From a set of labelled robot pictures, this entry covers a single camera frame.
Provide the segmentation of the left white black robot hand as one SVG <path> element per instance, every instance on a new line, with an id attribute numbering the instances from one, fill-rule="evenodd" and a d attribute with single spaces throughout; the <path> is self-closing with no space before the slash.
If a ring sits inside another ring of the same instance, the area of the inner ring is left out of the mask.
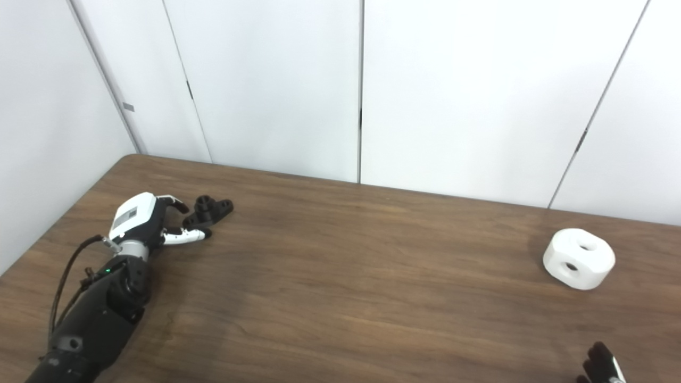
<path id="1" fill-rule="evenodd" d="M 120 247 L 123 243 L 139 242 L 154 250 L 163 245 L 201 242 L 212 237 L 209 229 L 165 227 L 169 207 L 182 214 L 189 213 L 189 207 L 172 195 L 156 196 L 144 192 L 128 199 L 116 211 L 109 239 Z"/>

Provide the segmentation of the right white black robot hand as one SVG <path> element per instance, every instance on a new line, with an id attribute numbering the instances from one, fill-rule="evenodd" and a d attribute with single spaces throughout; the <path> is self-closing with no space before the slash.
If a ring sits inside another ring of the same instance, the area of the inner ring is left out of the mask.
<path id="1" fill-rule="evenodd" d="M 627 382 L 615 355 L 603 342 L 589 348 L 582 369 L 576 382 Z"/>

